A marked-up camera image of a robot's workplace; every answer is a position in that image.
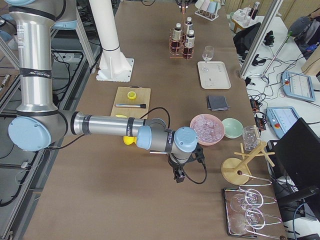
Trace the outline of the clear glass tumbler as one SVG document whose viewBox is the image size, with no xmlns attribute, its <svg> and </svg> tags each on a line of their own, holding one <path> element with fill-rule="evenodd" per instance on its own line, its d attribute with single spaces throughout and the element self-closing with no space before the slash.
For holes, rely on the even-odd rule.
<svg viewBox="0 0 320 240">
<path fill-rule="evenodd" d="M 255 125 L 244 127 L 242 139 L 244 149 L 252 151 L 259 143 L 258 128 Z"/>
</svg>

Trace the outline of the aluminium frame post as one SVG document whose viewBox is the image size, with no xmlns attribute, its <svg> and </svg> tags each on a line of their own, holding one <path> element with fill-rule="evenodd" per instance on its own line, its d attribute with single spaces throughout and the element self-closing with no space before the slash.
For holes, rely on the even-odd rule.
<svg viewBox="0 0 320 240">
<path fill-rule="evenodd" d="M 277 12 L 279 11 L 283 0 L 273 0 L 266 15 L 263 18 L 261 26 L 257 31 L 257 34 L 253 40 L 253 43 L 249 49 L 248 54 L 246 55 L 245 61 L 240 69 L 239 76 L 242 79 L 246 78 L 247 72 L 249 71 L 250 66 L 254 60 L 255 55 L 257 54 L 260 45 L 262 44 L 265 35 L 267 34 L 267 30 L 271 25 L 273 18 L 276 16 Z"/>
</svg>

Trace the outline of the copper wire bottle basket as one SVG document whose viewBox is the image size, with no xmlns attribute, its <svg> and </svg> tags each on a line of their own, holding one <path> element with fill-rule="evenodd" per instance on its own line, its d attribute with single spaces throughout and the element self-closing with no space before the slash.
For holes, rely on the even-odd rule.
<svg viewBox="0 0 320 240">
<path fill-rule="evenodd" d="M 169 48 L 169 57 L 172 58 L 172 59 L 181 59 L 181 58 L 183 58 L 183 48 L 184 48 L 184 44 L 185 44 L 186 36 L 187 36 L 187 35 L 184 35 L 183 30 L 184 30 L 184 23 L 185 23 L 185 21 L 187 20 L 187 17 L 186 17 L 186 19 L 183 20 L 183 23 L 180 23 L 180 24 L 181 24 L 182 32 L 181 32 L 181 46 L 180 46 L 180 50 L 179 50 L 178 54 L 173 54 L 173 53 L 171 52 L 171 47 L 170 47 L 171 41 L 172 41 L 172 32 L 173 32 L 173 29 L 174 29 L 176 26 L 175 26 L 174 28 L 170 29 L 170 31 L 169 31 L 169 43 L 168 43 L 168 48 Z"/>
</svg>

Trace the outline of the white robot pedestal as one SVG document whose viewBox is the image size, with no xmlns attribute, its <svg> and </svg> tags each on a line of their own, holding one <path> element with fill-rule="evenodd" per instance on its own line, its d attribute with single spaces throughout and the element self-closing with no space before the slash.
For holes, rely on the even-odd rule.
<svg viewBox="0 0 320 240">
<path fill-rule="evenodd" d="M 91 0 L 89 4 L 102 47 L 96 79 L 128 83 L 134 59 L 126 58 L 121 52 L 112 3 L 110 0 Z"/>
</svg>

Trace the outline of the cream plastic tray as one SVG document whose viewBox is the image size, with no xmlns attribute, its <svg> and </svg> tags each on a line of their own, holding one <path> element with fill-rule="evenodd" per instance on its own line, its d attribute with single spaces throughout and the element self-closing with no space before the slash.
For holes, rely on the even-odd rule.
<svg viewBox="0 0 320 240">
<path fill-rule="evenodd" d="M 206 90 L 228 90 L 231 82 L 222 61 L 199 61 L 197 63 L 200 85 Z"/>
</svg>

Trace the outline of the yellow plastic knife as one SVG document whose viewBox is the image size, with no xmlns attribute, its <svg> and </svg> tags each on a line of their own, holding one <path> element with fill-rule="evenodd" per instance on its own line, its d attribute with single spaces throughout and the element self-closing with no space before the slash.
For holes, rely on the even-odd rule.
<svg viewBox="0 0 320 240">
<path fill-rule="evenodd" d="M 127 119 L 128 118 L 126 115 L 123 115 L 123 114 L 116 114 L 115 116 L 117 118 L 122 118 L 122 119 Z"/>
</svg>

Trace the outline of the clear wine glass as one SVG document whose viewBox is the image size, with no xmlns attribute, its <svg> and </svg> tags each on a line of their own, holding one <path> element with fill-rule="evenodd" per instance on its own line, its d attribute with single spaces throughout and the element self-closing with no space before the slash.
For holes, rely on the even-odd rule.
<svg viewBox="0 0 320 240">
<path fill-rule="evenodd" d="M 213 56 L 214 56 L 214 47 L 211 46 L 211 45 L 205 46 L 204 51 L 202 53 L 202 58 L 204 60 L 204 65 L 203 65 L 202 70 L 204 72 L 208 72 L 209 71 L 209 69 L 207 68 L 207 62 L 212 60 Z"/>
</svg>

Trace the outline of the dark grey folded cloth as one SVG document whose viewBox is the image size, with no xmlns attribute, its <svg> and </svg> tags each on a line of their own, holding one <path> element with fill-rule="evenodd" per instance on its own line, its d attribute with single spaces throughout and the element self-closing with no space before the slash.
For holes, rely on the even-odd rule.
<svg viewBox="0 0 320 240">
<path fill-rule="evenodd" d="M 230 107 L 224 96 L 209 95 L 207 97 L 207 108 L 211 111 L 224 111 Z"/>
</svg>

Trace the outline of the black monitor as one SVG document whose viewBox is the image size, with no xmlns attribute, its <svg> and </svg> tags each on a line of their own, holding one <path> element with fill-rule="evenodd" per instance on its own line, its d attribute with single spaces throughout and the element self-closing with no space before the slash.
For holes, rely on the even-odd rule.
<svg viewBox="0 0 320 240">
<path fill-rule="evenodd" d="M 305 199 L 314 213 L 320 210 L 320 138 L 299 118 L 274 147 L 275 155 L 298 188 L 278 199 L 281 206 Z"/>
</svg>

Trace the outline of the bamboo cutting board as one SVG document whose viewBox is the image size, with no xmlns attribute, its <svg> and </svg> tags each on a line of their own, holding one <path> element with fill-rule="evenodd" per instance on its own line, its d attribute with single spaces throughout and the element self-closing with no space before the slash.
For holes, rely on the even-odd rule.
<svg viewBox="0 0 320 240">
<path fill-rule="evenodd" d="M 135 92 L 136 98 L 129 99 L 128 93 Z M 114 98 L 111 116 L 123 115 L 126 117 L 141 118 L 144 114 L 149 111 L 150 106 L 151 89 L 143 87 L 124 87 L 119 86 Z M 141 107 L 117 107 L 115 104 L 126 104 L 126 105 L 141 105 L 145 104 L 145 108 Z"/>
</svg>

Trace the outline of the blue teach pendant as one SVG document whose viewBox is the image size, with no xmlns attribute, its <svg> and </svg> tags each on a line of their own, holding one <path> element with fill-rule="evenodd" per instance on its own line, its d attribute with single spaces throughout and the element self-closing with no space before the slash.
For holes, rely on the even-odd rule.
<svg viewBox="0 0 320 240">
<path fill-rule="evenodd" d="M 281 139 L 300 118 L 292 106 L 267 107 L 266 116 L 276 136 Z"/>
<path fill-rule="evenodd" d="M 311 77 L 302 73 L 284 71 L 281 75 L 284 94 L 308 102 L 316 100 Z"/>
</svg>

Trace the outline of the silver metal scoop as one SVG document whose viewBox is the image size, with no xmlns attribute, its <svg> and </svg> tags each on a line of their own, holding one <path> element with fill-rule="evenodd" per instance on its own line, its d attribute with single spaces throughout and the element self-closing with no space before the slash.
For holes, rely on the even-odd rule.
<svg viewBox="0 0 320 240">
<path fill-rule="evenodd" d="M 164 151 L 156 151 L 156 150 L 151 150 L 149 153 L 150 153 L 150 154 L 167 154 L 167 152 L 164 152 Z"/>
</svg>

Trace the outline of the green bowl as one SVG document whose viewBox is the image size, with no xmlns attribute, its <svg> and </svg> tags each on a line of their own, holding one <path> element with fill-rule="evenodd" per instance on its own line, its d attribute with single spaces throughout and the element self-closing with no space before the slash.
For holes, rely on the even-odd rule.
<svg viewBox="0 0 320 240">
<path fill-rule="evenodd" d="M 224 126 L 224 136 L 229 139 L 238 138 L 243 134 L 244 127 L 242 123 L 235 118 L 225 118 L 222 124 Z"/>
</svg>

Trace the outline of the metal tray with glasses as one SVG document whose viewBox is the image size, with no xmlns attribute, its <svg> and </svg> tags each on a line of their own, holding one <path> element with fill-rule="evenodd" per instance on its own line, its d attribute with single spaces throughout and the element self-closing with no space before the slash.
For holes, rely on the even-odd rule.
<svg viewBox="0 0 320 240">
<path fill-rule="evenodd" d="M 225 188 L 223 195 L 229 236 L 251 240 L 256 240 L 258 237 L 272 240 L 281 238 L 262 232 L 269 226 L 282 223 L 280 217 L 263 212 L 263 207 L 277 203 L 274 197 L 263 195 L 253 188 Z"/>
</svg>

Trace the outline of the tea bottle white cap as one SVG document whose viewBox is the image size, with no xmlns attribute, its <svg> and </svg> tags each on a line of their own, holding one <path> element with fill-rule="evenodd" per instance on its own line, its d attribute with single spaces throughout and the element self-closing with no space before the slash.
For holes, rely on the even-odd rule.
<svg viewBox="0 0 320 240">
<path fill-rule="evenodd" d="M 195 46 L 195 34 L 194 30 L 189 30 L 188 34 L 186 35 L 184 47 L 182 51 L 182 57 L 184 59 L 190 59 L 193 56 Z"/>
</svg>

